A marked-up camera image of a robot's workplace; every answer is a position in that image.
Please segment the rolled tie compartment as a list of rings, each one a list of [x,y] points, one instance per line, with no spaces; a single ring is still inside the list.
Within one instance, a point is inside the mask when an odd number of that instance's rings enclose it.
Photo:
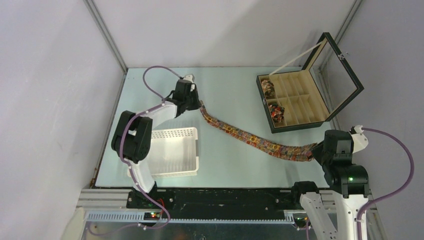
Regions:
[[[262,79],[260,85],[266,99],[274,99],[276,97],[275,86],[269,78]]]
[[[285,108],[280,106],[278,103],[271,103],[268,105],[271,120],[276,123],[282,123],[284,121]]]

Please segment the rolled tie far compartment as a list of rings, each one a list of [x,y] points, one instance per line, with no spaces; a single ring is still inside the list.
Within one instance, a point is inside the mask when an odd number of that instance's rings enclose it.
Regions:
[[[260,85],[266,99],[274,99],[276,97],[275,86],[269,78],[262,79]]]

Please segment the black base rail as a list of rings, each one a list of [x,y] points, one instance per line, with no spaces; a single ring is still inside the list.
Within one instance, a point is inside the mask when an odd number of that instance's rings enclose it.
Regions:
[[[300,210],[300,198],[319,189],[307,182],[291,188],[155,187],[147,196],[132,188],[128,209],[158,209],[158,201],[174,220],[282,221],[286,210]]]

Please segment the white perforated plastic basket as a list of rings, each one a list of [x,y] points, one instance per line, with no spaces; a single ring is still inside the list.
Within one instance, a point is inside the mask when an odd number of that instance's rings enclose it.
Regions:
[[[189,177],[199,169],[198,130],[196,127],[153,130],[147,157],[153,179]]]

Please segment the colourful patterned tie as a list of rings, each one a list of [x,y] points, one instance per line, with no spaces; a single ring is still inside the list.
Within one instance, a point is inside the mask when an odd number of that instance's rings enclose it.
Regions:
[[[313,158],[312,149],[318,145],[317,143],[311,143],[302,146],[280,144],[254,135],[250,132],[244,131],[217,119],[207,112],[206,107],[202,101],[200,101],[199,110],[203,116],[203,119],[212,127],[221,130],[229,136],[278,159],[293,162],[310,162]]]

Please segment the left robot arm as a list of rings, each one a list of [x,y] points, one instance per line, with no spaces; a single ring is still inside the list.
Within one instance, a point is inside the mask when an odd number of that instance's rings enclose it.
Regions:
[[[189,74],[176,82],[175,89],[160,104],[140,113],[128,110],[121,113],[111,148],[128,166],[134,186],[141,192],[138,201],[145,208],[153,208],[158,202],[158,194],[152,191],[155,180],[146,160],[151,149],[153,129],[186,111],[199,108],[194,76]]]

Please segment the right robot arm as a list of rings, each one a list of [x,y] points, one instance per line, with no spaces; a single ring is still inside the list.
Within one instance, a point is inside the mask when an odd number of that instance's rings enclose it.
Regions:
[[[337,224],[334,225],[313,181],[299,181],[291,189],[291,204],[304,209],[305,230],[313,229],[319,240],[366,240],[367,222],[362,208],[371,193],[366,169],[353,163],[353,154],[369,144],[361,125],[349,131],[327,130],[322,142],[315,145],[309,158],[322,167],[324,179],[332,191]]]

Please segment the rolled tie near compartment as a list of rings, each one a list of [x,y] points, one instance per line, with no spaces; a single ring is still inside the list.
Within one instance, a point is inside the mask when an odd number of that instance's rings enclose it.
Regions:
[[[280,106],[278,103],[271,103],[268,105],[271,120],[276,123],[282,123],[284,121],[285,108]]]

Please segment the black compartment tie box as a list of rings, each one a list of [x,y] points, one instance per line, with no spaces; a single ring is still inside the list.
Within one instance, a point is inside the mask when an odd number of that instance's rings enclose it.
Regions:
[[[265,98],[263,79],[274,84],[275,98]],[[273,134],[320,127],[364,90],[329,32],[323,32],[313,47],[276,70],[258,75],[256,85]],[[271,103],[285,108],[283,122],[272,121],[268,108]]]

